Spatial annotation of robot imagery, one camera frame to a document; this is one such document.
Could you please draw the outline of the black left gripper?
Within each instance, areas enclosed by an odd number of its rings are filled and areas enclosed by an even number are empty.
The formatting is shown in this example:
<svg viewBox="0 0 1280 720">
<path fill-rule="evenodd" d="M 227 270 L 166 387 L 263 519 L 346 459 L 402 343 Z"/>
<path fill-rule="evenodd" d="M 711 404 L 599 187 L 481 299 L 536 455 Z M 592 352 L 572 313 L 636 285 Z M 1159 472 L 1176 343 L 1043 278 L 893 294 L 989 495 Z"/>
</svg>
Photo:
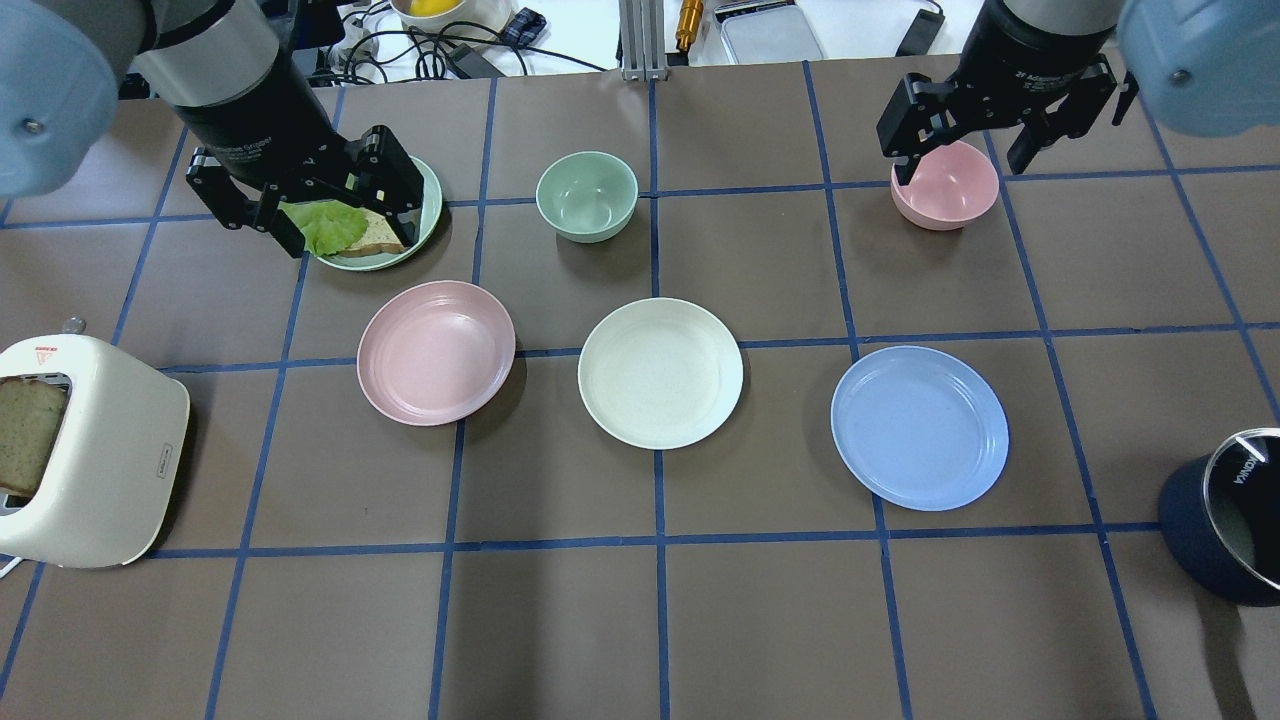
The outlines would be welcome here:
<svg viewBox="0 0 1280 720">
<path fill-rule="evenodd" d="M 403 247 L 419 240 L 424 178 L 388 126 L 339 135 L 298 76 L 265 76 L 236 97 L 175 109 L 197 138 L 186 182 L 230 231 L 270 234 L 294 259 L 305 234 L 283 202 L 335 200 L 383 215 Z"/>
</svg>

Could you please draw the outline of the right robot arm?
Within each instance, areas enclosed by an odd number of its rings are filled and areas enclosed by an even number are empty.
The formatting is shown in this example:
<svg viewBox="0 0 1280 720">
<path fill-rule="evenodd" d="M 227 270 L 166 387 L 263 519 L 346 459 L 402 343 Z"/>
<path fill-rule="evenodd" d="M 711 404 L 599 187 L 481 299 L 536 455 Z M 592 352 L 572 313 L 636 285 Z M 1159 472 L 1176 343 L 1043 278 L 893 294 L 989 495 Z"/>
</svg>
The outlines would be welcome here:
<svg viewBox="0 0 1280 720">
<path fill-rule="evenodd" d="M 972 132 L 1018 127 L 1023 173 L 1060 138 L 1087 135 L 1115 92 L 1181 135 L 1229 137 L 1279 118 L 1275 1 L 986 1 L 955 70 L 906 74 L 876 126 L 893 176 Z"/>
</svg>

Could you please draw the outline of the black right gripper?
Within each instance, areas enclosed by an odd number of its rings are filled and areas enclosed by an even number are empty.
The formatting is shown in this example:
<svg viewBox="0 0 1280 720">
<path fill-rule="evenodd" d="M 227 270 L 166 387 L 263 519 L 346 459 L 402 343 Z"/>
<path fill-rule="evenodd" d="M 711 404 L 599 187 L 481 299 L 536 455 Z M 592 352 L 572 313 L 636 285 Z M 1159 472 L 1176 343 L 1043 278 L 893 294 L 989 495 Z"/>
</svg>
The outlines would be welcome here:
<svg viewBox="0 0 1280 720">
<path fill-rule="evenodd" d="M 1029 44 L 982 28 L 946 77 L 909 72 L 895 86 L 877 122 L 893 178 L 906 187 L 924 156 L 979 129 L 1020 127 L 1006 152 L 1012 174 L 1061 138 L 1091 132 L 1107 102 L 1124 87 L 1115 126 L 1138 92 L 1133 74 L 1116 81 L 1096 38 Z"/>
</svg>

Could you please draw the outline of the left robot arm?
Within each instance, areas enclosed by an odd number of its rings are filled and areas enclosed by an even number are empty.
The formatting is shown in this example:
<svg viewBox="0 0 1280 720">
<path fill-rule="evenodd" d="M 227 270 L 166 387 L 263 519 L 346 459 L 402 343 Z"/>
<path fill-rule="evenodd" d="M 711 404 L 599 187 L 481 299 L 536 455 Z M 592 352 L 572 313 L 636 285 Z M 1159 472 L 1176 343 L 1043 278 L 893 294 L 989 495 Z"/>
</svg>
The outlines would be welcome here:
<svg viewBox="0 0 1280 720">
<path fill-rule="evenodd" d="M 334 129 L 256 1 L 5 1 L 1 15 L 3 197 L 63 187 L 137 70 L 198 140 L 186 179 L 224 227 L 300 258 L 284 206 L 338 201 L 419 241 L 420 169 L 385 126 Z"/>
</svg>

